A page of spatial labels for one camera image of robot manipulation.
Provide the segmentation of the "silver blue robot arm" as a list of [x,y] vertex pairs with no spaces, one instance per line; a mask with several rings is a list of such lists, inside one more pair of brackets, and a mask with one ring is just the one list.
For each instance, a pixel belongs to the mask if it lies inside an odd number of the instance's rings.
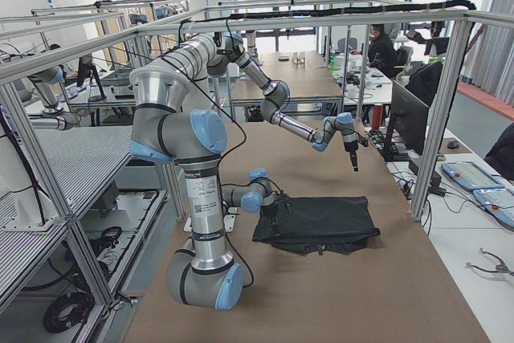
[[246,67],[251,62],[237,34],[199,34],[129,76],[136,98],[131,154],[156,164],[174,163],[185,172],[191,235],[167,272],[169,293],[182,304],[232,309],[244,272],[226,245],[224,215],[230,207],[276,213],[279,195],[261,169],[247,185],[222,189],[218,163],[227,147],[225,125],[211,108],[182,105],[200,76],[223,71],[229,63]]
[[290,97],[288,85],[282,80],[269,78],[246,52],[240,39],[229,33],[217,32],[214,34],[214,43],[217,46],[218,58],[210,63],[209,71],[215,68],[223,69],[228,63],[235,63],[262,91],[260,112],[265,121],[305,139],[319,152],[324,151],[335,133],[339,132],[345,151],[349,153],[353,170],[358,171],[358,133],[354,128],[351,113],[342,112],[337,116],[325,117],[319,130],[300,123],[284,113]]

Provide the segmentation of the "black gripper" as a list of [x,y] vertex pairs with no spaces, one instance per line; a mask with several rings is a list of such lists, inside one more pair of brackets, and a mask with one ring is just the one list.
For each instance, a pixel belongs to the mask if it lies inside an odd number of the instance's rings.
[[358,140],[357,134],[345,134],[342,136],[345,150],[349,153],[350,161],[353,167],[353,170],[358,171],[358,160],[357,160],[357,150],[358,150]]
[[270,205],[262,207],[262,216],[275,223],[280,211],[289,212],[289,201],[290,198],[288,196],[276,196]]

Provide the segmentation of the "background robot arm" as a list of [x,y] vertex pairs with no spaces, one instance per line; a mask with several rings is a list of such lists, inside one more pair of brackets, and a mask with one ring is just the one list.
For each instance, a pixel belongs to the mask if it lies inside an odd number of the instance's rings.
[[80,124],[81,117],[73,112],[66,112],[59,105],[52,84],[57,84],[63,79],[63,69],[60,66],[49,67],[45,70],[33,73],[27,77],[35,86],[43,103],[43,111],[40,116],[30,118],[30,122],[36,129],[69,130]]

